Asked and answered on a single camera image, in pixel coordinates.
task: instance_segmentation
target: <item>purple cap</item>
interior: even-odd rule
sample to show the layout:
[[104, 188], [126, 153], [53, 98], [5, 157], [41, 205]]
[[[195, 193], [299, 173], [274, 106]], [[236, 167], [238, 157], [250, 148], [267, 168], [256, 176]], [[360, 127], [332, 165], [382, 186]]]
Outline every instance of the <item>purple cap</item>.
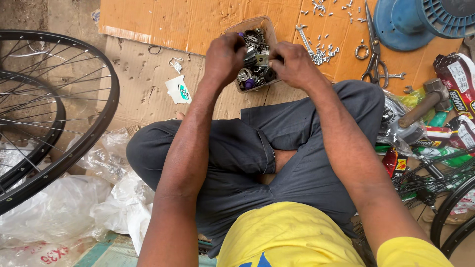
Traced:
[[246, 90], [251, 90], [252, 88], [256, 87], [256, 83], [254, 82], [253, 79], [248, 79], [244, 83], [244, 86], [246, 87]]

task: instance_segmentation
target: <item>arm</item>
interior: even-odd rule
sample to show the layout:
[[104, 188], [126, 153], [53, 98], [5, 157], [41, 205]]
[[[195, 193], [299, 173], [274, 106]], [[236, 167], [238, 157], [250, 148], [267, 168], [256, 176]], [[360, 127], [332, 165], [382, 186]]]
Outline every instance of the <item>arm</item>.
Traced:
[[372, 144], [341, 103], [330, 81], [315, 68], [305, 48], [281, 42], [270, 59], [282, 80], [304, 90], [314, 102], [330, 165], [360, 214], [373, 252], [376, 254], [382, 243], [395, 237], [430, 242], [394, 190]]
[[138, 267], [198, 266], [195, 213], [208, 169], [208, 143], [216, 100], [244, 66], [247, 49], [236, 32], [215, 39], [205, 75], [168, 150]]

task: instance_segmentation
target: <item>yellow t-shirt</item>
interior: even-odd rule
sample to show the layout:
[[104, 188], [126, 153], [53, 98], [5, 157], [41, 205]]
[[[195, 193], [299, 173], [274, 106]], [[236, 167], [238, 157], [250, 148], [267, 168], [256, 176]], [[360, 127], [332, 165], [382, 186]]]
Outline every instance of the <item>yellow t-shirt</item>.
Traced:
[[[384, 242], [379, 267], [452, 267], [426, 241], [400, 237]], [[322, 211], [294, 202], [250, 210], [229, 229], [217, 267], [362, 267], [351, 240]]]

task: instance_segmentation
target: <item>scissors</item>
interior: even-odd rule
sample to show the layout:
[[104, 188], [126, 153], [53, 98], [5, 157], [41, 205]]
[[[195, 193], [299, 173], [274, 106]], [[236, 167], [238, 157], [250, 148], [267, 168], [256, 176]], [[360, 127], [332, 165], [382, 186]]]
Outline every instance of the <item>scissors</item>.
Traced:
[[[381, 60], [381, 49], [380, 49], [380, 39], [376, 35], [376, 31], [374, 30], [373, 19], [371, 18], [370, 9], [368, 8], [368, 3], [364, 0], [364, 5], [366, 8], [366, 21], [368, 22], [368, 30], [370, 31], [370, 48], [371, 48], [371, 59], [368, 64], [368, 68], [361, 76], [361, 81], [364, 81], [366, 77], [370, 78], [370, 83], [380, 85], [380, 78], [384, 78], [384, 85], [381, 86], [386, 88], [389, 83], [389, 73], [388, 67], [386, 64]], [[380, 75], [378, 65], [381, 65], [384, 70], [384, 76]]]

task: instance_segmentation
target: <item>hammer head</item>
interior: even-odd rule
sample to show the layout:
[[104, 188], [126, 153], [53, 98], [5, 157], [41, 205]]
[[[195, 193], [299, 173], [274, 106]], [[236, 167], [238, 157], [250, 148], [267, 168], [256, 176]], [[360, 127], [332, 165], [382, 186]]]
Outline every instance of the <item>hammer head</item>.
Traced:
[[426, 94], [437, 93], [440, 96], [439, 103], [434, 105], [434, 108], [444, 110], [450, 108], [450, 100], [447, 87], [442, 83], [439, 78], [433, 78], [424, 83], [424, 90]]

